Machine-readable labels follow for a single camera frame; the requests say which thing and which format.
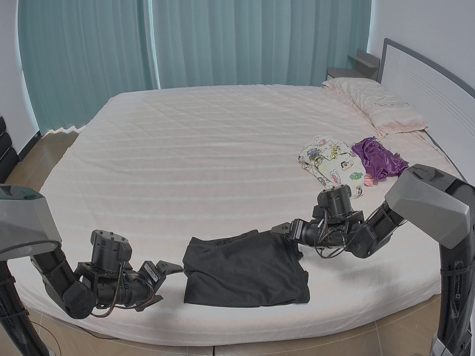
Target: black cloth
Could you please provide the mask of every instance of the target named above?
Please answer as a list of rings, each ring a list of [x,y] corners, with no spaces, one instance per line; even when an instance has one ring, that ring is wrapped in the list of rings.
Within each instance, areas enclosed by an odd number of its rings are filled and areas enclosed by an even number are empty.
[[[221,307],[307,303],[302,256],[296,243],[270,231],[208,241],[193,237],[183,257],[188,277],[183,301]]]

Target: teal curtain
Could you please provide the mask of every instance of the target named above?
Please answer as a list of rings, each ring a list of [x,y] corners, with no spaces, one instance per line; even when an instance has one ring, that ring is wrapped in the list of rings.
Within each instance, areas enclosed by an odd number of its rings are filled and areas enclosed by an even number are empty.
[[[162,88],[319,86],[366,50],[371,0],[151,0]]]
[[[121,92],[319,86],[366,49],[371,0],[19,0],[41,133],[89,122]]]
[[[43,134],[85,125],[121,92],[156,87],[143,0],[19,0],[18,35]]]

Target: bed sheet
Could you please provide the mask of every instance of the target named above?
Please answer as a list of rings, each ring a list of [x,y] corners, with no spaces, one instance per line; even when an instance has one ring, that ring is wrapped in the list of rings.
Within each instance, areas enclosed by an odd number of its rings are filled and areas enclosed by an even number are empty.
[[[123,93],[100,110],[52,170],[41,193],[73,266],[89,261],[93,229],[132,245],[131,264],[181,264],[190,238],[265,231],[310,219],[320,183],[298,154],[315,134],[353,143],[376,135],[336,92],[308,86],[217,86]],[[410,164],[454,173],[423,132],[381,140]],[[395,178],[353,199],[369,215]],[[440,292],[438,245],[412,224],[372,257],[323,260],[308,247],[307,304],[251,309],[183,303],[186,277],[167,277],[163,301],[144,312],[115,310],[75,321],[46,295],[29,260],[12,260],[24,303],[127,340],[209,346],[328,335],[402,310]]]

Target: purple satin cloth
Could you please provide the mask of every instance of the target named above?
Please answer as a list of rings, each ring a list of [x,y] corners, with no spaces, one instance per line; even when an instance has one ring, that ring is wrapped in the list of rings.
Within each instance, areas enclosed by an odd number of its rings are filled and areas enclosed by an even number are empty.
[[[368,137],[354,144],[352,150],[359,155],[366,172],[375,181],[381,181],[394,175],[399,177],[409,167],[409,164],[398,153],[392,154],[374,137]]]

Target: curtain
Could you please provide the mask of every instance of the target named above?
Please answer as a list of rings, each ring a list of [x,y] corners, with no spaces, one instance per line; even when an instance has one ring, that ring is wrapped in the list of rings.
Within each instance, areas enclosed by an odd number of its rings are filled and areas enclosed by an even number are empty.
[[[319,86],[368,43],[371,0],[151,0],[162,88]]]
[[[18,31],[43,134],[82,127],[121,92],[156,88],[143,0],[19,0]]]
[[[122,92],[319,86],[366,49],[371,0],[19,0],[41,133],[85,125]]]

